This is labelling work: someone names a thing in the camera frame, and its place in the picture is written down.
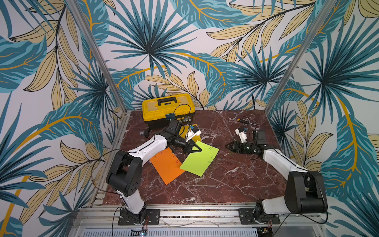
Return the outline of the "left aluminium corner post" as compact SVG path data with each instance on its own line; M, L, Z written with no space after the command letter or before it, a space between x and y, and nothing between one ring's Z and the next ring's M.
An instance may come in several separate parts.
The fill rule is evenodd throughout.
M101 54L101 51L99 49L99 46L97 45L97 42L94 38L94 35L93 35L92 31L90 30L90 26L86 22L83 11L81 10L77 1L68 0L66 2L67 2L68 7L70 8L70 10L73 14L74 19L76 20L79 28L83 32L83 36L88 43L89 49L92 51L93 56L98 63L98 66L102 70L102 72L105 76L106 82L108 83L111 92L114 94L114 97L115 97L117 104L121 108L122 113L127 114L127 108L125 107L123 99L121 98L121 96L119 94L119 91L118 91L116 84L113 80L113 77L109 71L109 68L107 67L106 62L105 62L105 60Z

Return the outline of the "small black orange tool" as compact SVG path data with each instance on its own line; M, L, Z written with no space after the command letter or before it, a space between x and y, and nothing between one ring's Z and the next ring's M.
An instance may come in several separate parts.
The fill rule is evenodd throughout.
M239 122L239 123L242 123L242 124L250 124L250 121L247 121L247 120L245 120L245 119L237 119L237 121Z

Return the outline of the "yellow paper sheet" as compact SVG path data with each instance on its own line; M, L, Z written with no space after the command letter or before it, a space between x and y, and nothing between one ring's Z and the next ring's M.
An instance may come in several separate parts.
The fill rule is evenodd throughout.
M196 136L196 137L194 137L191 140L193 140L194 142L196 142L196 141L201 141L201 138L200 138L200 136Z

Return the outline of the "aluminium corner post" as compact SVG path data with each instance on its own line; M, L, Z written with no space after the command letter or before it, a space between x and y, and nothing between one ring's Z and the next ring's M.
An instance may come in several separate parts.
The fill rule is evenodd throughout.
M327 19L329 12L332 10L336 2L337 0L326 1L326 3L322 6L320 13L316 16L314 24L311 25L310 31L306 34L302 44L300 45L300 48L297 50L288 69L283 75L282 80L277 84L277 87L265 108L266 115L268 115L272 111L276 100L278 99L287 82L289 81L290 76L292 75L299 61L302 59L303 55L306 53L314 38L318 34L318 31L321 29L324 21Z
M93 35L92 31L90 30L90 26L86 22L83 11L81 10L77 1L68 0L66 2L67 2L68 7L70 8L70 10L73 14L74 19L76 20L79 28L83 32L83 36L88 43L89 49L92 51L93 56L98 63L98 66L102 70L102 72L105 76L106 82L108 83L111 92L114 94L114 97L115 97L117 104L121 108L122 113L127 114L127 108L125 107L123 99L121 98L121 96L119 94L119 91L118 91L116 84L113 80L113 77L109 71L109 68L107 67L106 62L105 62L105 60L101 54L101 51L99 49L99 46L97 45L97 42L94 38L94 35Z

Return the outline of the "right aluminium corner post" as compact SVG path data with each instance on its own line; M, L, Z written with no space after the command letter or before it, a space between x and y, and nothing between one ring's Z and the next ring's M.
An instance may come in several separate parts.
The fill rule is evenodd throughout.
M300 45L300 48L297 50L288 69L283 75L282 80L277 84L277 87L265 108L266 115L268 115L272 111L276 100L278 99L287 82L289 81L290 76L292 75L299 61L302 59L303 55L306 53L314 38L318 34L318 31L321 29L324 21L327 19L329 12L332 10L336 2L337 0L326 1L326 3L322 6L320 13L316 16L314 24L311 25L310 31L306 34L302 44Z

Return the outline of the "yellow black toolbox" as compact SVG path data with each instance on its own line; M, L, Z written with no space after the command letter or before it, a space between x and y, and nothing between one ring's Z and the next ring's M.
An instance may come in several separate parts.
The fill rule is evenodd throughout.
M175 119L179 122L191 122L195 114L195 105L189 94L177 94L142 102L143 120L149 129L161 129Z

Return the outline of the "orange paper sheet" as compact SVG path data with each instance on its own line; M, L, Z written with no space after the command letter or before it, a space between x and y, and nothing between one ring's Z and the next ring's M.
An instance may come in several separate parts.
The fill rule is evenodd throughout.
M166 185L185 172L180 169L182 163L170 148L157 153L150 161Z

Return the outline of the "aluminium front frame rail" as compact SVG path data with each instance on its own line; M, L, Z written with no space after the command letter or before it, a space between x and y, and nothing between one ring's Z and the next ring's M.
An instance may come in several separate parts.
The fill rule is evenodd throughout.
M245 217L248 203L148 205L149 223L126 224L119 206L82 209L70 237L327 237L319 214L279 214L279 223L259 224Z

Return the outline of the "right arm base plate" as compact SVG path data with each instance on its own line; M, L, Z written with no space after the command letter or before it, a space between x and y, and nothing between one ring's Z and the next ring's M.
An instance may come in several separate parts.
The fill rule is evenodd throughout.
M240 208L238 215L241 225L276 225L281 223L278 215L265 214L263 211L256 211L254 208Z

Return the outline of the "lime green paper sheet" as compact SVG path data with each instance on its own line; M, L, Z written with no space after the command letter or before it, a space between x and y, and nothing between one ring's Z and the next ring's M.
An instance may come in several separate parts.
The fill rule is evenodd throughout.
M215 160L219 149L202 143L201 141L196 141L196 145L202 149L202 152L189 154L180 169L202 177L204 172Z

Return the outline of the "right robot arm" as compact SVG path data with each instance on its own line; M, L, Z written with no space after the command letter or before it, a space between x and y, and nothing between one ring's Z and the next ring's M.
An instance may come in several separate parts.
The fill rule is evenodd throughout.
M320 172L298 165L285 156L279 148L269 145L263 130L253 132L252 142L248 141L246 129L237 128L235 132L239 140L227 144L228 150L236 154L257 155L287 181L284 195L260 199L254 209L246 214L240 209L242 223L278 224L280 214L328 213L325 184Z

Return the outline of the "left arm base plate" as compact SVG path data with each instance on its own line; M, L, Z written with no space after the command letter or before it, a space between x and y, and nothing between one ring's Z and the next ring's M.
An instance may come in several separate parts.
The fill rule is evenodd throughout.
M160 220L160 209L143 209L139 214L134 214L123 208L120 211L118 225L131 226L143 225L157 226Z

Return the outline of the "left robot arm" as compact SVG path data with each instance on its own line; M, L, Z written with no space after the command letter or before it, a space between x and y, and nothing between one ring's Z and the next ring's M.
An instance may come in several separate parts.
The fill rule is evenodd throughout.
M119 150L115 154L106 183L123 200L125 209L120 214L130 224L145 224L148 218L147 206L139 193L145 163L170 146L182 149L185 154L202 152L192 139L180 136L182 126L182 123L172 119L166 128L156 132L144 144L129 151Z

